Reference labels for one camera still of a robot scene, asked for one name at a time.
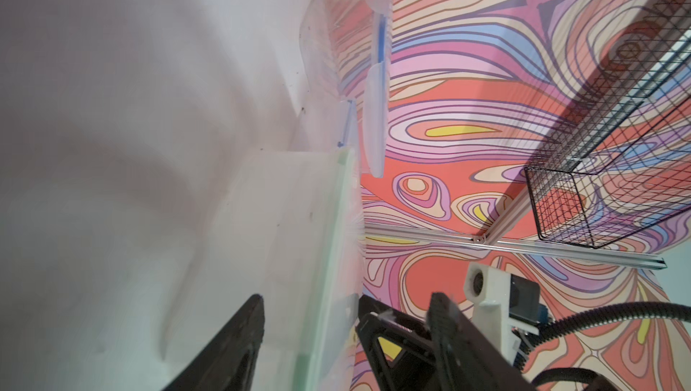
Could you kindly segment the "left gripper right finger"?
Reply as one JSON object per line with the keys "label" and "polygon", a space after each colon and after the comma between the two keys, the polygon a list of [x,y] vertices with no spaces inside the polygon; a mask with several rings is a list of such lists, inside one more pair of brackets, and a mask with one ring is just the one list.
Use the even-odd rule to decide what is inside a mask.
{"label": "left gripper right finger", "polygon": [[443,390],[533,390],[444,293],[435,292],[426,313]]}

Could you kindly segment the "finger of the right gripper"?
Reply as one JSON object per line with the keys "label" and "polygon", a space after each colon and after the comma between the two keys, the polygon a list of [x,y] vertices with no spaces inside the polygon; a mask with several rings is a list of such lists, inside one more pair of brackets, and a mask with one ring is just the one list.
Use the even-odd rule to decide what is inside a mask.
{"label": "finger of the right gripper", "polygon": [[431,334],[419,319],[362,295],[356,335],[379,389],[437,389]]}

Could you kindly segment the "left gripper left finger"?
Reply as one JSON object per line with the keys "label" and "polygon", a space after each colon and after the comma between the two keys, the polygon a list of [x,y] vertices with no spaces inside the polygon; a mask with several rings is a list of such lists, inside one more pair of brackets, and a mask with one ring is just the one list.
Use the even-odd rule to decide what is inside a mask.
{"label": "left gripper left finger", "polygon": [[164,390],[248,390],[265,334],[265,303],[252,295]]}

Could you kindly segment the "clear lunch box green lid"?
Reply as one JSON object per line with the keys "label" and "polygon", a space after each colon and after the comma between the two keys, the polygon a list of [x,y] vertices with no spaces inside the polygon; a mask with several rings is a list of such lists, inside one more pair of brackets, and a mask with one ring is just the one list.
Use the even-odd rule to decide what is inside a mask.
{"label": "clear lunch box green lid", "polygon": [[349,147],[246,157],[169,315],[163,353],[174,373],[258,295],[253,389],[349,389],[365,269],[358,177]]}

